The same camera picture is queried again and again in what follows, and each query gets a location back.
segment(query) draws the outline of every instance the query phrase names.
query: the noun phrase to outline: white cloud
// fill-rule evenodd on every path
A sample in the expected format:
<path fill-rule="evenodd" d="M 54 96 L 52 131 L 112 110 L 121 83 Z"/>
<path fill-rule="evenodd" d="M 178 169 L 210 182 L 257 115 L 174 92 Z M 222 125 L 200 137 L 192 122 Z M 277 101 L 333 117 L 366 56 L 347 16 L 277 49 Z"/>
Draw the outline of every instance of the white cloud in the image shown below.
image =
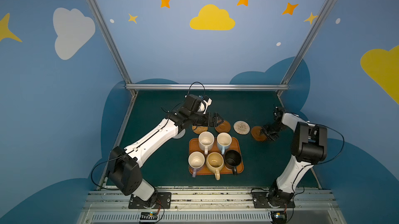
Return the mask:
<path fill-rule="evenodd" d="M 57 8 L 53 15 L 55 51 L 63 59 L 70 59 L 96 31 L 94 21 L 77 9 Z"/>

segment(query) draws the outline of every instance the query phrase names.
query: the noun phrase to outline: yellow cloud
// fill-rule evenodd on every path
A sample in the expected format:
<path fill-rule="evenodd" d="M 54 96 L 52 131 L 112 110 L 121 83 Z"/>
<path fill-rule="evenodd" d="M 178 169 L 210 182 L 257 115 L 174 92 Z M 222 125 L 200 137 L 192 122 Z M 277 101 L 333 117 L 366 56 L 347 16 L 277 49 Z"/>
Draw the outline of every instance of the yellow cloud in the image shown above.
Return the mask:
<path fill-rule="evenodd" d="M 399 46 L 390 51 L 370 50 L 363 55 L 360 65 L 399 104 Z"/>
<path fill-rule="evenodd" d="M 229 17 L 224 9 L 215 5 L 206 5 L 190 21 L 190 27 L 195 30 L 230 30 L 235 26 L 235 21 Z"/>

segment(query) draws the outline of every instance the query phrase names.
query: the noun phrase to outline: black mug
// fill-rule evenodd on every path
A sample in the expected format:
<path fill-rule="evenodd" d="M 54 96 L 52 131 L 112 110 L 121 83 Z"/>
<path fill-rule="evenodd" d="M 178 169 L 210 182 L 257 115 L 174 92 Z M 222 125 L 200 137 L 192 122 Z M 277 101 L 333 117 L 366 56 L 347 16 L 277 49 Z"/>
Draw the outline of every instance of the black mug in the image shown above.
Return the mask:
<path fill-rule="evenodd" d="M 242 161 L 240 153 L 231 149 L 226 151 L 224 159 L 226 168 L 231 169 L 233 171 L 233 175 L 237 175 L 237 166 L 240 165 Z"/>

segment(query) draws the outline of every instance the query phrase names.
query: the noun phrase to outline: white mug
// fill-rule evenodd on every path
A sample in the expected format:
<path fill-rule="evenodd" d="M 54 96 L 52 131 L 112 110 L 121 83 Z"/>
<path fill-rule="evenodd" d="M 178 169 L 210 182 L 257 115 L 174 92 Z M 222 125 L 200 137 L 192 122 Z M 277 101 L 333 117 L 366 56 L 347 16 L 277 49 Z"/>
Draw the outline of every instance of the white mug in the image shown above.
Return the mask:
<path fill-rule="evenodd" d="M 211 132 L 202 132 L 198 137 L 198 145 L 201 150 L 207 155 L 208 151 L 212 149 L 215 137 Z"/>
<path fill-rule="evenodd" d="M 205 164 L 205 156 L 198 151 L 192 152 L 188 157 L 188 164 L 193 169 L 193 177 L 195 177 Z"/>
<path fill-rule="evenodd" d="M 220 180 L 220 171 L 224 167 L 224 159 L 218 152 L 212 152 L 206 157 L 206 167 L 215 174 L 215 178 Z"/>
<path fill-rule="evenodd" d="M 217 148 L 222 152 L 222 155 L 230 148 L 231 144 L 232 137 L 229 134 L 223 132 L 217 135 Z"/>

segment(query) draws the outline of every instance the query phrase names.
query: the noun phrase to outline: tray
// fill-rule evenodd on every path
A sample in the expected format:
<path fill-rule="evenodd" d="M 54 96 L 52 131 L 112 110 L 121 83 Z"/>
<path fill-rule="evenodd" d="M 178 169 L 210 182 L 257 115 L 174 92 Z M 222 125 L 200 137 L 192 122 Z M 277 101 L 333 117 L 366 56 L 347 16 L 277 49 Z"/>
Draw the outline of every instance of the tray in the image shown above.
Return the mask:
<path fill-rule="evenodd" d="M 228 150 L 235 150 L 238 151 L 238 153 L 240 153 L 241 155 L 241 150 L 240 150 L 240 146 L 238 144 L 238 140 L 235 137 L 232 137 L 232 144 L 230 145 L 230 148 Z M 188 154 L 191 154 L 194 151 L 199 151 L 204 155 L 203 150 L 200 149 L 200 147 L 198 146 L 198 138 L 193 138 L 190 140 L 189 142 L 189 148 L 188 148 Z M 215 142 L 213 143 L 213 147 L 210 151 L 208 151 L 208 154 L 212 153 L 212 152 L 218 152 L 219 154 L 221 154 L 220 150 L 217 148 L 217 141 L 215 138 Z M 189 167 L 188 170 L 190 171 L 191 174 L 193 174 L 193 170 Z M 237 173 L 241 173 L 244 171 L 244 164 L 243 161 L 241 162 L 240 165 L 238 165 L 237 167 Z M 223 169 L 220 171 L 220 174 L 232 174 L 233 171 L 229 170 L 228 168 L 226 168 L 226 166 L 223 167 Z M 211 171 L 209 171 L 209 169 L 206 167 L 206 165 L 204 165 L 204 168 L 200 171 L 197 171 L 197 175 L 206 175 L 206 174 L 214 174 Z"/>

